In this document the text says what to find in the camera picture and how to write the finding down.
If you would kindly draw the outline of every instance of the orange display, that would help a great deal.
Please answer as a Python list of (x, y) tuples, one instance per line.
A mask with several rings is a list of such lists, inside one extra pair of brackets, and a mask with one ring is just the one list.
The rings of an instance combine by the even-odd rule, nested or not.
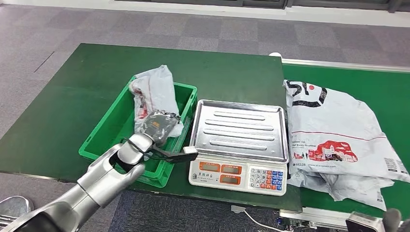
[(199, 162), (199, 169), (202, 171), (220, 172), (220, 165), (217, 163)]
[(241, 183), (241, 177), (234, 175), (220, 175), (220, 182), (225, 184), (239, 185)]
[(234, 166), (234, 165), (222, 165), (222, 173), (229, 173), (229, 174), (236, 174), (240, 175), (242, 172), (242, 167), (241, 166)]

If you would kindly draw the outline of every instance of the scale keypad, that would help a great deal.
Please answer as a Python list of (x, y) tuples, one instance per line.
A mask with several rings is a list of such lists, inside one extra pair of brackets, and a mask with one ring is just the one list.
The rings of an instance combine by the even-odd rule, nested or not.
[(283, 172), (252, 168), (250, 170), (249, 185), (253, 188), (282, 190)]

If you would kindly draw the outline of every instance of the white wall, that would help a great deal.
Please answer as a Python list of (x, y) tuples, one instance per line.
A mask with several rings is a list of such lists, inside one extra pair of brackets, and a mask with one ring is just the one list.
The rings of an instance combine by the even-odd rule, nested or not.
[(410, 13), (387, 11), (302, 7), (264, 9), (228, 6), (206, 6), (156, 2), (133, 2), (114, 0), (0, 0), (7, 4), (60, 6), (107, 10), (183, 13), (194, 15), (218, 15), (246, 18), (265, 18), (343, 24), (410, 27)]

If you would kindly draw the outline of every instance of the robotic arm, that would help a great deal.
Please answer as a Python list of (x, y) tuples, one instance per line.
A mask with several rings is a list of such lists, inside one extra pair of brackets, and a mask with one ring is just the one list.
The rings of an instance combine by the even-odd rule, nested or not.
[[(114, 145), (95, 160), (77, 185), (53, 202), (25, 214), (1, 232), (76, 232), (99, 209), (107, 206), (121, 191), (136, 181), (145, 171), (144, 155), (154, 150), (168, 162), (196, 159), (194, 147), (185, 153), (170, 154), (155, 145), (156, 140), (146, 133), (131, 136), (123, 144)], [(119, 165), (125, 174), (114, 167)]]

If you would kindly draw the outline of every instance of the barcode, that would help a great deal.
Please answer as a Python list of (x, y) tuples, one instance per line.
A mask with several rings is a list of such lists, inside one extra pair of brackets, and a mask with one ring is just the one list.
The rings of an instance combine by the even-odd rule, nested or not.
[(381, 195), (380, 191), (377, 191), (377, 201), (378, 202), (383, 202), (383, 196)]
[(397, 173), (397, 166), (396, 166), (396, 162), (395, 162), (394, 159), (384, 158), (384, 161), (386, 162), (387, 169), (388, 169), (389, 171), (392, 171), (392, 172), (396, 172), (396, 173)]
[(398, 163), (398, 167), (400, 168), (401, 173), (409, 174), (406, 168), (404, 167), (403, 163), (401, 162), (401, 160), (397, 160), (397, 163)]

